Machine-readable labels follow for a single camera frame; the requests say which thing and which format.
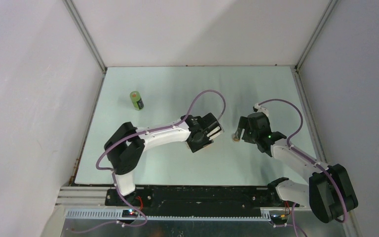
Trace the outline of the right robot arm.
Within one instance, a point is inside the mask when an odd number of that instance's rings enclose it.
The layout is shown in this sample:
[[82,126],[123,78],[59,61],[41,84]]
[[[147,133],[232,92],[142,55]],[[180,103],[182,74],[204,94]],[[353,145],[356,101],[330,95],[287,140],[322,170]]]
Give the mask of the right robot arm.
[[271,130],[265,113],[241,116],[233,139],[256,145],[261,153],[281,161],[305,181],[301,184],[282,177],[269,183],[267,200],[271,205],[295,202],[309,207],[323,223],[336,220],[358,207],[359,202],[346,168],[340,164],[318,162],[298,147],[288,145],[284,134]]

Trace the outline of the bottle cap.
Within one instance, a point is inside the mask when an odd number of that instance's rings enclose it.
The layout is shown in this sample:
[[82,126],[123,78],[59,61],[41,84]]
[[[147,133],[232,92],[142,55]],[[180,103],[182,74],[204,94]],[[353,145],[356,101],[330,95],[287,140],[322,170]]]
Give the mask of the bottle cap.
[[231,136],[231,138],[232,138],[232,141],[234,141],[234,142],[239,142],[240,141],[240,139],[235,134],[233,134]]

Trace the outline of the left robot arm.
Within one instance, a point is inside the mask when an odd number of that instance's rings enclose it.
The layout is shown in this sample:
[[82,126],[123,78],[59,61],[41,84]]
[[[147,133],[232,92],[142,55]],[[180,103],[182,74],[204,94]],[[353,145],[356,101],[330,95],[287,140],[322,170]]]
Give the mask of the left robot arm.
[[135,202],[133,170],[144,152],[169,143],[185,142],[195,153],[212,144],[223,132],[212,113],[203,117],[182,116],[158,128],[137,128],[131,122],[122,124],[104,145],[104,156],[112,165],[110,169],[119,188],[117,199],[127,206]]

